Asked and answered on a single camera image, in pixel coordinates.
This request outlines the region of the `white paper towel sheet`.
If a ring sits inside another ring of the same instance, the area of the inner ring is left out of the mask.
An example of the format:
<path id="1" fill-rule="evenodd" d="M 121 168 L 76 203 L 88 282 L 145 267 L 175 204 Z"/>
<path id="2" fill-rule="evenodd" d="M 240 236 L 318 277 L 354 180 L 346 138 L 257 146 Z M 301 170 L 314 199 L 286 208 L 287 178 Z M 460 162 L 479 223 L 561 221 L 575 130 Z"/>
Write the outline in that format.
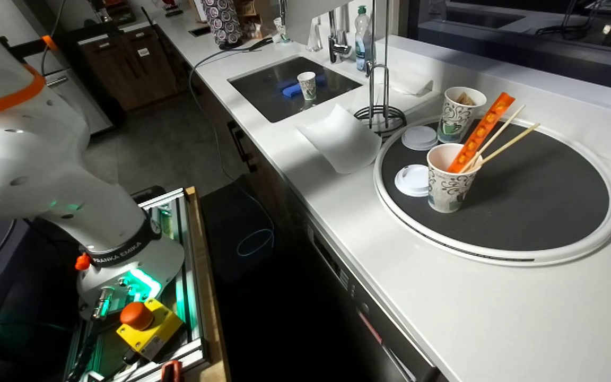
<path id="1" fill-rule="evenodd" d="M 297 129 L 339 174 L 369 166 L 382 145 L 381 137 L 339 104 L 326 118 Z"/>

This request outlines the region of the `silver paper towel stand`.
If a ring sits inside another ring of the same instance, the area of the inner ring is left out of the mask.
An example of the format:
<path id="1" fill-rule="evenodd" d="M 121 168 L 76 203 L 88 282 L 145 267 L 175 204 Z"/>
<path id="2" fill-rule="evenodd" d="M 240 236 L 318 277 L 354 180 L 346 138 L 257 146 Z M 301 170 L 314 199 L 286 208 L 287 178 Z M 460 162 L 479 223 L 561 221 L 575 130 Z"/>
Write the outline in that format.
<path id="1" fill-rule="evenodd" d="M 390 31 L 390 0 L 383 0 L 386 9 L 378 24 L 378 0 L 371 0 L 370 46 L 366 51 L 365 74 L 368 79 L 368 106 L 359 109 L 354 116 L 365 121 L 372 132 L 386 140 L 395 131 L 406 126 L 405 113 L 390 105 L 390 68 L 388 34 Z"/>

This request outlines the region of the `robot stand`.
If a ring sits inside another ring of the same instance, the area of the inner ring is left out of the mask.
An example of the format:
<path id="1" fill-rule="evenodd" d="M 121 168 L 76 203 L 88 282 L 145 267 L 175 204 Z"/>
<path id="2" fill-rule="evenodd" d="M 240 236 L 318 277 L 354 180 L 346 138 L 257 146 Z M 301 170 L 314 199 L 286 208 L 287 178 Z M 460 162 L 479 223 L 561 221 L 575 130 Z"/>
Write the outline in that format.
<path id="1" fill-rule="evenodd" d="M 114 382 L 157 382 L 165 363 L 174 363 L 187 382 L 231 382 L 223 332 L 214 295 L 204 222 L 196 189 L 180 188 L 130 205 L 127 228 L 90 235 L 70 228 L 88 249 L 78 263 L 78 311 L 88 326 L 71 352 L 68 382 L 100 379 L 103 354 L 116 355 L 106 366 Z M 150 362 L 116 334 L 119 314 L 127 304 L 154 298 L 184 322 L 172 352 L 162 363 Z"/>

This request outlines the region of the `blue sponge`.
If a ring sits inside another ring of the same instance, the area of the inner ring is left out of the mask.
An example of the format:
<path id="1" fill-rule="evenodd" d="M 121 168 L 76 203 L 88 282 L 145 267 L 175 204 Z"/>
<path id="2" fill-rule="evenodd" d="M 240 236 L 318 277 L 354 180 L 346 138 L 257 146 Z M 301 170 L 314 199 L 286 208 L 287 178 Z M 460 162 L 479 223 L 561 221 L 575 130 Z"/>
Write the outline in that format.
<path id="1" fill-rule="evenodd" d="M 318 88 L 324 87 L 327 82 L 323 74 L 316 75 L 315 80 L 316 87 Z M 293 99 L 295 97 L 298 97 L 299 95 L 302 95 L 301 85 L 298 82 L 293 82 L 292 84 L 284 85 L 283 87 L 281 87 L 281 94 L 287 99 Z"/>

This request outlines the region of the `sink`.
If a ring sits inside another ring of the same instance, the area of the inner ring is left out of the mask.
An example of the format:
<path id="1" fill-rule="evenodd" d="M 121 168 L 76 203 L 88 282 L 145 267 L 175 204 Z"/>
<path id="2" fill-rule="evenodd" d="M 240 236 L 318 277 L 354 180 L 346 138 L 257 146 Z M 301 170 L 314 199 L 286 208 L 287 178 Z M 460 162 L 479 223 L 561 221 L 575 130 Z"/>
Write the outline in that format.
<path id="1" fill-rule="evenodd" d="M 304 99 L 298 75 L 315 73 L 316 97 Z M 288 57 L 228 82 L 270 123 L 278 123 L 306 109 L 358 89 L 361 84 L 346 75 L 303 56 Z"/>

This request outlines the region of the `small patterned paper cup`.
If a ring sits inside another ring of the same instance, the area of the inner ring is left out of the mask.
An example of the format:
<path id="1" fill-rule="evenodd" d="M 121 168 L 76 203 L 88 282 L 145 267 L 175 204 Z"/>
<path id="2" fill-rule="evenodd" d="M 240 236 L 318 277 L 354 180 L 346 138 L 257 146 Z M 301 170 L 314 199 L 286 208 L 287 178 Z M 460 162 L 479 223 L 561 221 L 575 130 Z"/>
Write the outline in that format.
<path id="1" fill-rule="evenodd" d="M 296 78 L 299 82 L 299 87 L 306 101 L 316 99 L 316 74 L 315 72 L 302 72 Z"/>

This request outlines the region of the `white plastic cup lid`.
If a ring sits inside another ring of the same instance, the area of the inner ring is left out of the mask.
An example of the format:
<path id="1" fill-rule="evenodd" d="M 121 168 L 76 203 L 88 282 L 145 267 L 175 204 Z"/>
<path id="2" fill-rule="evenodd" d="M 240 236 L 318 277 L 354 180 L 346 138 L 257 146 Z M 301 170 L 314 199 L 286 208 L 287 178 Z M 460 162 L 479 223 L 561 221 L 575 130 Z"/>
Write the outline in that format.
<path id="1" fill-rule="evenodd" d="M 429 195 L 429 167 L 422 164 L 410 164 L 395 175 L 395 186 L 400 193 L 411 197 Z"/>
<path id="2" fill-rule="evenodd" d="M 438 145 L 436 131 L 423 125 L 409 126 L 401 136 L 401 142 L 406 148 L 414 151 L 429 151 Z"/>

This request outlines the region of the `dishwasher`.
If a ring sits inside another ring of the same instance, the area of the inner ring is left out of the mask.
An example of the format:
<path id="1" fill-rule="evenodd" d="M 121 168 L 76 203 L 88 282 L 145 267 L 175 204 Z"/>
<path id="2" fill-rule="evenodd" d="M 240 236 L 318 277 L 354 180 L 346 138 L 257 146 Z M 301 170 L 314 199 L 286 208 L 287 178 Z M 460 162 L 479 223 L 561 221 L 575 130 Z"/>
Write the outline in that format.
<path id="1" fill-rule="evenodd" d="M 304 287 L 316 317 L 332 317 L 342 331 L 341 349 L 370 382 L 448 382 L 439 368 L 403 334 L 328 241 L 310 225 L 278 230 L 281 246 L 295 256 L 290 280 Z"/>

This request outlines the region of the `white folded napkin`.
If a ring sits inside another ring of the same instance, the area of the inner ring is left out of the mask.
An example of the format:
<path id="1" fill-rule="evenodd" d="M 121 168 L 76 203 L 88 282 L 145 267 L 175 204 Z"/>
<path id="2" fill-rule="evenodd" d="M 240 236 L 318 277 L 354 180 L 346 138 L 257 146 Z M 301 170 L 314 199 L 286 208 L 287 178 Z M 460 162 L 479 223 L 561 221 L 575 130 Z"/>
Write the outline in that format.
<path id="1" fill-rule="evenodd" d="M 430 76 L 404 68 L 389 68 L 389 87 L 396 92 L 422 96 L 431 92 L 433 85 L 434 79 Z"/>

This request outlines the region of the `tap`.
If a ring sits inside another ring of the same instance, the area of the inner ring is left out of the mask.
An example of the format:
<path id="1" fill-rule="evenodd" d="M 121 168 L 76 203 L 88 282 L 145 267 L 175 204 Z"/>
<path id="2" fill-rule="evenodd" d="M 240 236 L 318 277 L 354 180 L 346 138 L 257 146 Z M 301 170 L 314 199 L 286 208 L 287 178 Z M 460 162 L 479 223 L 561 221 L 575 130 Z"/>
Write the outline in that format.
<path id="1" fill-rule="evenodd" d="M 335 64 L 342 62 L 350 57 L 352 46 L 347 42 L 346 31 L 339 28 L 337 11 L 339 8 L 334 8 L 328 12 L 329 17 L 329 60 Z"/>

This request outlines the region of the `clear dish soap bottle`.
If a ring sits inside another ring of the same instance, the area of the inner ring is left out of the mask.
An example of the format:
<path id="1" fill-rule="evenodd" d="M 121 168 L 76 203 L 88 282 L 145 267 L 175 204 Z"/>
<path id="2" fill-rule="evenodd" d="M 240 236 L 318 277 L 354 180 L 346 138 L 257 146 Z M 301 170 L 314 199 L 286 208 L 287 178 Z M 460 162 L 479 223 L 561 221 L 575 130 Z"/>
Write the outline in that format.
<path id="1" fill-rule="evenodd" d="M 355 61 L 359 72 L 368 75 L 369 60 L 372 46 L 371 18 L 367 14 L 366 6 L 359 5 L 358 15 L 355 19 Z"/>

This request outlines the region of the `orange flat packet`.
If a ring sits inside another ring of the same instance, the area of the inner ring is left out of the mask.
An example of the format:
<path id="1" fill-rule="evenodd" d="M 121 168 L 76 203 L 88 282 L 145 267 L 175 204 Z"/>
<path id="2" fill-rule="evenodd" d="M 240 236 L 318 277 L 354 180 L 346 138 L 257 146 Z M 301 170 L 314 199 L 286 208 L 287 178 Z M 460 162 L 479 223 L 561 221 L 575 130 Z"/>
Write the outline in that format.
<path id="1" fill-rule="evenodd" d="M 506 92 L 503 92 L 494 101 L 490 109 L 485 113 L 480 123 L 473 129 L 468 140 L 463 144 L 460 152 L 447 169 L 447 172 L 461 173 L 465 172 L 470 165 L 475 162 L 476 154 L 482 147 L 485 138 L 492 132 L 497 124 L 504 116 L 504 113 L 512 106 L 516 99 L 511 97 Z"/>

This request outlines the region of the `patterned dark cylinder container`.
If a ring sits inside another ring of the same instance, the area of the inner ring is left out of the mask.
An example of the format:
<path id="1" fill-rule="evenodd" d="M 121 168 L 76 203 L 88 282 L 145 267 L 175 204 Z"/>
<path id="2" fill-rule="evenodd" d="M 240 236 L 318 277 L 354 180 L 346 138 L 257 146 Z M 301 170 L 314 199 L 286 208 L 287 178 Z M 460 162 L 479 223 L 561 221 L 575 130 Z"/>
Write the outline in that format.
<path id="1" fill-rule="evenodd" d="M 200 0 L 214 41 L 221 50 L 242 45 L 242 29 L 233 0 Z"/>

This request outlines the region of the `wooden chopstick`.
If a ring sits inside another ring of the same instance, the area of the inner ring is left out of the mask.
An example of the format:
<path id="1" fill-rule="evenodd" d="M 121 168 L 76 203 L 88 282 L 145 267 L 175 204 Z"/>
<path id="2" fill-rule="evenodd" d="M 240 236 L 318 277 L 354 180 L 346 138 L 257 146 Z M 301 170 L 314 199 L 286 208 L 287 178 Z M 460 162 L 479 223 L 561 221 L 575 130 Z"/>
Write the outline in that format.
<path id="1" fill-rule="evenodd" d="M 480 169 L 480 167 L 482 167 L 485 163 L 488 163 L 491 160 L 495 159 L 495 157 L 497 157 L 497 155 L 502 154 L 505 150 L 509 149 L 509 147 L 511 147 L 512 145 L 516 144 L 520 140 L 522 140 L 522 138 L 524 138 L 524 137 L 528 136 L 529 134 L 531 134 L 532 132 L 534 132 L 539 126 L 540 126 L 540 123 L 536 123 L 533 126 L 531 126 L 530 128 L 526 129 L 524 132 L 522 132 L 519 135 L 517 135 L 516 137 L 514 137 L 511 140 L 507 141 L 504 145 L 502 145 L 502 147 L 500 147 L 499 149 L 495 150 L 491 155 L 488 155 L 488 157 L 483 159 L 483 161 L 480 162 L 480 164 L 478 164 L 475 167 L 475 170 L 478 171 Z"/>
<path id="2" fill-rule="evenodd" d="M 492 137 L 490 138 L 489 141 L 487 141 L 487 143 L 485 143 L 485 145 L 482 146 L 482 148 L 475 154 L 475 156 L 469 160 L 469 162 L 461 169 L 460 173 L 463 172 L 467 172 L 470 171 L 471 167 L 473 167 L 477 161 L 478 161 L 478 157 L 480 157 L 480 155 L 482 155 L 485 150 L 487 150 L 487 148 L 494 143 L 494 141 L 503 133 L 503 131 L 507 128 L 507 126 L 509 126 L 510 123 L 512 123 L 512 121 L 514 121 L 514 119 L 516 119 L 516 117 L 522 112 L 524 111 L 524 109 L 526 108 L 526 105 L 523 105 L 521 107 L 519 107 L 519 109 L 517 109 L 512 116 L 506 121 L 506 123 L 504 123 L 499 131 L 497 131 L 494 135 L 492 135 Z"/>

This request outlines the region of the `yellow emergency stop button box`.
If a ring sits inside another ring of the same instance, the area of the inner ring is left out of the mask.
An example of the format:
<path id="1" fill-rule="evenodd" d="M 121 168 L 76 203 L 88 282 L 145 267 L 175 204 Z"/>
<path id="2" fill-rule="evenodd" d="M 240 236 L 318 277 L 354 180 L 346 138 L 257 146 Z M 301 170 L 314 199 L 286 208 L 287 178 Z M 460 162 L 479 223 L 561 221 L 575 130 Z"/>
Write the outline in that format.
<path id="1" fill-rule="evenodd" d="M 154 298 L 126 305 L 116 334 L 131 350 L 150 362 L 162 363 L 172 352 L 184 322 Z"/>

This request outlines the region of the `wooden cabinet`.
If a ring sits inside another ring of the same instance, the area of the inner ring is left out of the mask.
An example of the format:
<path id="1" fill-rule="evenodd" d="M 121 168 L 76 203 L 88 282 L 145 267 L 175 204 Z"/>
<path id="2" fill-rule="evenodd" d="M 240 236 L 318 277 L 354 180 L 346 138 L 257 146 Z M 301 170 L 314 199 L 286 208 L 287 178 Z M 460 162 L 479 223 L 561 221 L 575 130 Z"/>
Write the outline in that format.
<path id="1" fill-rule="evenodd" d="M 150 106 L 179 92 L 167 54 L 150 25 L 92 39 L 78 48 L 124 111 Z"/>

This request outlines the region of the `round black white-rimmed tray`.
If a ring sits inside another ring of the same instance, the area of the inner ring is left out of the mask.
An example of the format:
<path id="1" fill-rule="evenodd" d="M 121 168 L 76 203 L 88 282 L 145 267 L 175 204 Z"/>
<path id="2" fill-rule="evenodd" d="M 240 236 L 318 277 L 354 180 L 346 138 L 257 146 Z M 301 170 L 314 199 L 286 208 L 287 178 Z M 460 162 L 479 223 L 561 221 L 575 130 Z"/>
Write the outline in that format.
<path id="1" fill-rule="evenodd" d="M 375 187 L 388 210 L 420 239 L 482 263 L 542 266 L 594 253 L 611 239 L 611 170 L 591 150 L 545 126 L 486 163 L 459 210 L 440 213 L 427 197 L 401 193 L 395 177 L 427 165 L 427 152 L 381 146 Z"/>

